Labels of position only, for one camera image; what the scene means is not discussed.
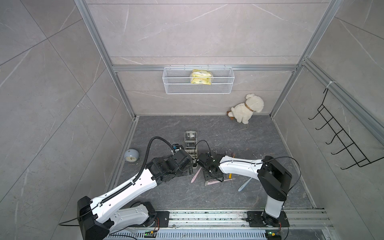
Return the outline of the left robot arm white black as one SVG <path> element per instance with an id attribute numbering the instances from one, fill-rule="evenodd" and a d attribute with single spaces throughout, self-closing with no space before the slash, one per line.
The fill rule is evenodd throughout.
<path id="1" fill-rule="evenodd" d="M 185 150 L 154 158 L 131 179 L 93 199 L 85 196 L 77 202 L 77 218 L 84 240 L 103 240 L 118 225 L 143 225 L 155 217 L 149 203 L 122 210 L 127 203 L 163 182 L 180 177 L 193 166 L 193 157 Z"/>

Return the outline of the cream toothbrush holder organizer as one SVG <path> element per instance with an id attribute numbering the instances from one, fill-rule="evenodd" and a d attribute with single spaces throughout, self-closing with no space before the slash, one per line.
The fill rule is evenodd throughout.
<path id="1" fill-rule="evenodd" d="M 198 157 L 197 142 L 196 131 L 185 132 L 185 151 L 195 159 Z"/>

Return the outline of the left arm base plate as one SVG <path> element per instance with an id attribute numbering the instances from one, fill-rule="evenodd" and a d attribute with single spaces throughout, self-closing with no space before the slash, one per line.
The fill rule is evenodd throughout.
<path id="1" fill-rule="evenodd" d="M 167 228 L 169 226 L 170 221 L 170 212 L 169 211 L 159 211 L 156 216 L 150 216 L 148 220 L 146 220 L 141 225 L 131 225 L 131 227 L 137 228 Z"/>

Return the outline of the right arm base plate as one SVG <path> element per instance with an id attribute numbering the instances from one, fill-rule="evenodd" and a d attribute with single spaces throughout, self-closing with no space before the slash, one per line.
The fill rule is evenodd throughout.
<path id="1" fill-rule="evenodd" d="M 281 211 L 278 218 L 268 215 L 265 211 L 248 211 L 246 222 L 249 223 L 250 227 L 286 228 L 290 226 L 284 211 Z"/>

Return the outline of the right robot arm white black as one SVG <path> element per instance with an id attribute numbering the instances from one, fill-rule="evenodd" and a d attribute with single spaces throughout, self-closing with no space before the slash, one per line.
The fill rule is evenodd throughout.
<path id="1" fill-rule="evenodd" d="M 287 200 L 292 174 L 275 158 L 243 160 L 225 155 L 201 154 L 197 159 L 210 177 L 222 181 L 225 174 L 235 174 L 256 179 L 267 193 L 263 211 L 248 211 L 245 221 L 250 227 L 288 228 L 290 226 L 283 205 Z"/>

